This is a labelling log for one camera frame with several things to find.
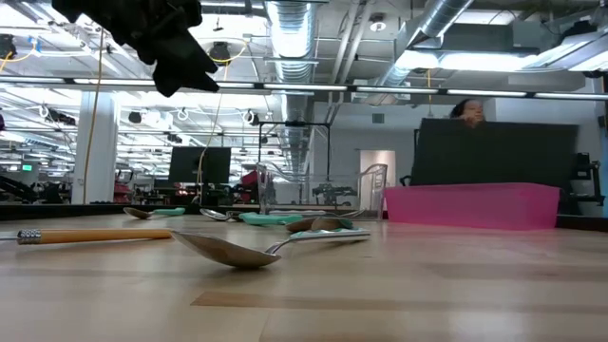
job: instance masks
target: white pillar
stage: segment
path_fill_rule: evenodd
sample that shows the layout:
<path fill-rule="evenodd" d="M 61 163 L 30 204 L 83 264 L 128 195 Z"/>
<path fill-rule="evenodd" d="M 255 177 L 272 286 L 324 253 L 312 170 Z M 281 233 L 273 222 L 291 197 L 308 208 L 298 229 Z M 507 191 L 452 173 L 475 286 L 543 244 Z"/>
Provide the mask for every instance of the white pillar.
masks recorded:
<path fill-rule="evenodd" d="M 85 160 L 94 102 L 94 92 L 83 92 L 78 121 L 72 204 L 85 203 Z M 92 201 L 112 201 L 113 199 L 116 142 L 118 140 L 120 118 L 120 106 L 114 102 L 112 95 L 100 93 L 97 101 L 95 128 L 88 157 L 86 203 L 91 203 Z"/>

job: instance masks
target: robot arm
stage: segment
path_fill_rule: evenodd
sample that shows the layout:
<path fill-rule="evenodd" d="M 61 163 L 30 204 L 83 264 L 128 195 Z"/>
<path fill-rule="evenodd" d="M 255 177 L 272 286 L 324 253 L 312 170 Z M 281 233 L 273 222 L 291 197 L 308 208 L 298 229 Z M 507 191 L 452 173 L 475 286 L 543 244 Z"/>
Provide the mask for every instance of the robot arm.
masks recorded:
<path fill-rule="evenodd" d="M 218 67 L 188 32 L 202 22 L 198 0 L 52 0 L 52 6 L 71 23 L 86 14 L 116 43 L 136 49 L 142 62 L 156 62 L 160 94 L 170 97 L 182 86 L 219 90 L 207 75 Z"/>

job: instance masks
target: cable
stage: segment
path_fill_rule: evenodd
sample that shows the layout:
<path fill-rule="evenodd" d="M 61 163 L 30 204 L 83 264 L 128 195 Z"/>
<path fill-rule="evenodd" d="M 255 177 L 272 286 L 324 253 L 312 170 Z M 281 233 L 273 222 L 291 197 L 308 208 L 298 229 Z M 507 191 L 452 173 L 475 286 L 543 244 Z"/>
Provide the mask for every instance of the cable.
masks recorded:
<path fill-rule="evenodd" d="M 86 176 L 88 174 L 88 158 L 91 153 L 91 143 L 93 142 L 93 131 L 95 130 L 95 118 L 97 117 L 97 101 L 99 100 L 99 89 L 102 84 L 102 60 L 104 59 L 101 47 L 104 45 L 104 30 L 102 29 L 101 38 L 99 40 L 99 61 L 97 63 L 97 85 L 95 85 L 95 100 L 93 101 L 93 115 L 91 117 L 91 128 L 88 132 L 88 143 L 86 145 L 85 155 L 85 174 L 83 175 L 85 186 L 83 187 L 83 204 L 86 204 Z"/>
<path fill-rule="evenodd" d="M 9 61 L 10 56 L 12 56 L 12 51 L 9 51 L 9 54 L 7 55 L 7 57 L 2 61 L 2 65 L 0 66 L 0 72 L 2 72 L 2 70 L 4 70 L 4 66 Z"/>
<path fill-rule="evenodd" d="M 240 52 L 236 56 L 230 57 L 230 58 L 225 59 L 225 60 L 217 60 L 217 59 L 215 59 L 215 58 L 213 58 L 211 56 L 209 56 L 209 58 L 211 58 L 211 60 L 214 61 L 214 62 L 216 62 L 216 63 L 228 63 L 228 62 L 232 62 L 232 61 L 236 60 L 236 58 L 240 57 L 245 52 L 246 48 L 247 48 L 247 42 L 243 41 L 243 48 L 240 50 Z"/>
<path fill-rule="evenodd" d="M 228 66 L 229 65 L 226 65 L 226 67 L 224 68 L 224 82 L 226 82 L 226 78 L 228 76 Z M 205 152 L 207 152 L 207 148 L 209 147 L 209 144 L 211 143 L 211 140 L 213 139 L 213 134 L 216 131 L 216 126 L 218 125 L 219 109 L 221 108 L 221 99 L 222 99 L 223 95 L 224 95 L 223 93 L 219 94 L 218 109 L 216 110 L 216 118 L 214 119 L 213 126 L 211 127 L 211 134 L 209 135 L 209 139 L 207 139 L 205 148 L 203 148 L 202 152 L 200 153 L 199 170 L 197 171 L 197 184 L 200 184 L 199 204 L 202 203 L 202 159 L 205 156 Z"/>

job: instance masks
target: desk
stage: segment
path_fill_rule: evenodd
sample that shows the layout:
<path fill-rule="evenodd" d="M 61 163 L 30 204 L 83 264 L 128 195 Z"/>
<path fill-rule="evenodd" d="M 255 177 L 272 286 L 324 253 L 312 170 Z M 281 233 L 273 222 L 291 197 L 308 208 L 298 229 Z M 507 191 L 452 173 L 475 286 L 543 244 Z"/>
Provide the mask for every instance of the desk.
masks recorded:
<path fill-rule="evenodd" d="M 370 241 L 299 244 L 243 272 L 175 240 L 0 243 L 2 342 L 608 340 L 608 236 L 361 223 Z M 264 249 L 280 227 L 203 216 L 0 222 L 175 228 Z"/>

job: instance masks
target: wooden handle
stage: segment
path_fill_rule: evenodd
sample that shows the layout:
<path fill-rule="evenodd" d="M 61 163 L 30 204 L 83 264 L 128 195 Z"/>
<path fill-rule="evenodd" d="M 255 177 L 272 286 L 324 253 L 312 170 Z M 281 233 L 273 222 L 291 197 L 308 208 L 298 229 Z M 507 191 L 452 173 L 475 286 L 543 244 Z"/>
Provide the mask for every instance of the wooden handle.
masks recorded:
<path fill-rule="evenodd" d="M 40 243 L 68 243 L 136 238 L 171 238 L 167 229 L 43 230 Z"/>

